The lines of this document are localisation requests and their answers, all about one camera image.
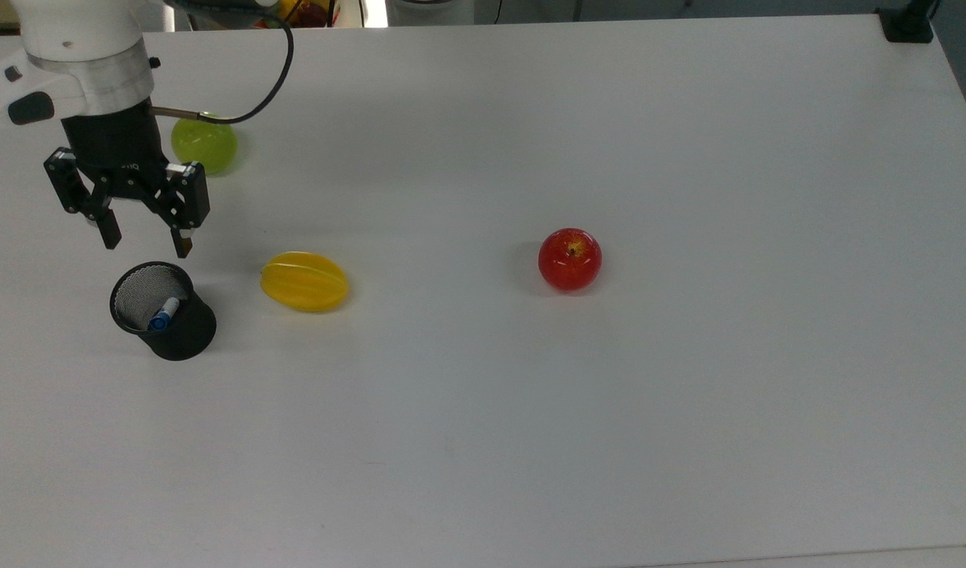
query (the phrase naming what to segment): pen holder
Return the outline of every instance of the pen holder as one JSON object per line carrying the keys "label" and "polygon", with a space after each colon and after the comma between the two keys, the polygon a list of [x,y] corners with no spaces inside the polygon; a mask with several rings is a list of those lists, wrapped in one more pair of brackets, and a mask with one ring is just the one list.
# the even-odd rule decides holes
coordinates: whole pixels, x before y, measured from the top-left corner
{"label": "pen holder", "polygon": [[168,361],[202,353],[216,334],[213,310],[172,263],[142,263],[126,272],[111,291],[111,317]]}

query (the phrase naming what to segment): white table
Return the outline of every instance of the white table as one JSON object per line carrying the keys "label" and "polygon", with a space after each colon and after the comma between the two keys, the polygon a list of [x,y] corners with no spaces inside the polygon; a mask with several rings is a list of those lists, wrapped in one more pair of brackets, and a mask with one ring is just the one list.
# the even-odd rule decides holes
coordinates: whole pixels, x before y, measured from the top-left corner
{"label": "white table", "polygon": [[[283,37],[147,46],[155,103],[229,114]],[[179,262],[219,330],[168,363],[107,309],[175,261],[168,231],[115,204],[105,251],[40,168],[61,126],[0,130],[0,567],[966,544],[966,106],[939,44],[875,16],[301,32],[238,132]],[[562,226],[606,254],[576,297],[533,267]],[[288,249],[352,298],[266,298]]]}

